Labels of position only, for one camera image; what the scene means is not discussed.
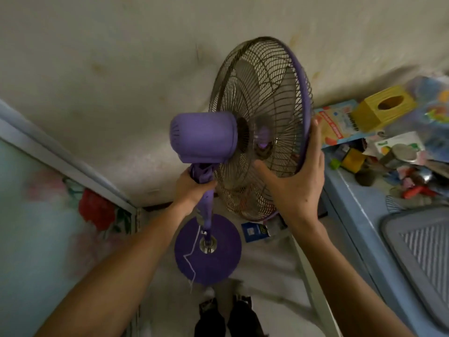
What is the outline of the person's left hand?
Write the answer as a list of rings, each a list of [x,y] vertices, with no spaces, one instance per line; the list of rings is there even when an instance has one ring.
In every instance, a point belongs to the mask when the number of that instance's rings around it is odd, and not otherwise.
[[[188,167],[178,178],[176,182],[174,206],[179,209],[183,217],[190,215],[197,206],[203,195],[193,194],[194,179],[190,176],[190,167]]]

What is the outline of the person's right hand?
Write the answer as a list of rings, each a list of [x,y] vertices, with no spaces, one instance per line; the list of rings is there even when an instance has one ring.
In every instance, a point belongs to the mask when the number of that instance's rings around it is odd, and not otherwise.
[[[278,212],[298,238],[322,230],[317,208],[324,185],[324,169],[321,127],[317,119],[313,119],[305,161],[300,171],[291,177],[279,177],[281,184],[276,188],[267,187]]]

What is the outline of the purple fan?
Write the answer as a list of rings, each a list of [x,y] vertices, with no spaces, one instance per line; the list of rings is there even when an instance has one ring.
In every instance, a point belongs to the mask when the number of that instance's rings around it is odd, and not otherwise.
[[[197,183],[217,181],[179,231],[175,259],[190,284],[209,287],[237,268],[242,239],[235,224],[215,214],[215,194],[227,210],[251,222],[278,214],[258,177],[261,160],[278,177],[303,166],[313,114],[311,86],[293,51],[281,40],[258,37],[235,47],[222,63],[208,112],[181,113],[170,143]]]

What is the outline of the person's right forearm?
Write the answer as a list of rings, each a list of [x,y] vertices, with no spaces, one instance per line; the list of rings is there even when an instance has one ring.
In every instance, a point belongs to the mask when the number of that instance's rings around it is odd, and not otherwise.
[[[344,337],[415,337],[334,246],[318,220],[290,220]]]

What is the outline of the blue packet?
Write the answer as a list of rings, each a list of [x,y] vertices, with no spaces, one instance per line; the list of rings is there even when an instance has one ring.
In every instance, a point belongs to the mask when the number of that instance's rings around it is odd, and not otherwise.
[[[270,237],[270,233],[265,224],[260,222],[245,222],[241,224],[244,240],[251,243]]]

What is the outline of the blue illustrated book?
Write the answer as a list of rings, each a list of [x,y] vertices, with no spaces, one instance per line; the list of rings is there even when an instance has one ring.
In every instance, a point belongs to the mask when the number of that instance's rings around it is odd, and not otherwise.
[[[351,113],[358,105],[356,100],[349,100],[315,109],[315,118],[321,126],[322,149],[374,135],[359,129],[352,118]]]

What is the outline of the white packet with green print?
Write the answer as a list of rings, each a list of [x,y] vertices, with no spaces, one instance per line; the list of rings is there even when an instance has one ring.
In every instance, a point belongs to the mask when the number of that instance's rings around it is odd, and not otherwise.
[[[417,132],[411,131],[375,142],[373,144],[375,156],[376,157],[385,156],[391,150],[391,148],[397,144],[402,144],[411,147],[416,152],[426,150]]]

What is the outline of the yellow tissue box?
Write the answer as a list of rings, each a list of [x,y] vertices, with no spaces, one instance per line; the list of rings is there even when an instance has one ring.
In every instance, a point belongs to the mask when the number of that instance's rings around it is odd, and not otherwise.
[[[413,97],[403,86],[396,85],[365,98],[351,113],[351,118],[361,131],[375,132],[415,107]]]

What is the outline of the person's left leg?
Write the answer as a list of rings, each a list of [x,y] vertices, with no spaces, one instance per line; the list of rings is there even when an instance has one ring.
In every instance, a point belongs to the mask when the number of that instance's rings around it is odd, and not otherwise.
[[[225,337],[225,319],[218,311],[215,297],[199,304],[199,316],[199,321],[195,325],[194,337]]]

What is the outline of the person's leg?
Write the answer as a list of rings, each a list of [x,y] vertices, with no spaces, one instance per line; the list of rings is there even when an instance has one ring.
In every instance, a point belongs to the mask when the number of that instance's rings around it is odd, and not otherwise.
[[[199,321],[195,325],[194,337],[225,337],[225,319],[218,311],[215,297],[199,304],[199,316]]]
[[[262,330],[250,296],[233,295],[233,308],[227,327],[231,337],[269,337]]]

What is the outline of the red toy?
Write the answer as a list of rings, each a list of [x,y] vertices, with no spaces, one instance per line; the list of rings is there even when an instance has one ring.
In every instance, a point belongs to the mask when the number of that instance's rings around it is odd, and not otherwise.
[[[411,199],[419,194],[421,194],[423,196],[430,197],[430,198],[437,196],[437,192],[431,190],[428,186],[423,185],[423,186],[413,186],[413,187],[407,189],[406,191],[404,191],[402,193],[401,198]]]

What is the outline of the floral printed panel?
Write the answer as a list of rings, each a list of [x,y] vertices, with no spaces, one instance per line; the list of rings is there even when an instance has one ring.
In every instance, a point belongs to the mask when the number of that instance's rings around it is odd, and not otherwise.
[[[33,337],[135,215],[0,139],[0,337]]]

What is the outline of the grey plastic tray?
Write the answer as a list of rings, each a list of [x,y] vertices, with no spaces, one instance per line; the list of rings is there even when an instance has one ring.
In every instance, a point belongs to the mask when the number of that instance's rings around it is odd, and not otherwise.
[[[380,230],[430,317],[449,332],[449,205],[387,215]]]

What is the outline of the colourful plastic bag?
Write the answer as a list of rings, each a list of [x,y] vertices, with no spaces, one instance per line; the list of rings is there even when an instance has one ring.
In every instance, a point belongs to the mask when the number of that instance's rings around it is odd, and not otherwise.
[[[414,77],[406,84],[416,102],[410,125],[430,159],[449,164],[449,75]]]

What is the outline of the light blue door frame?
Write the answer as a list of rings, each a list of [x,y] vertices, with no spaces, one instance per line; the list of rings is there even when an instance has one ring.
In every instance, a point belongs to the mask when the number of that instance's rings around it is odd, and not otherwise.
[[[127,195],[0,99],[0,139],[136,215]]]

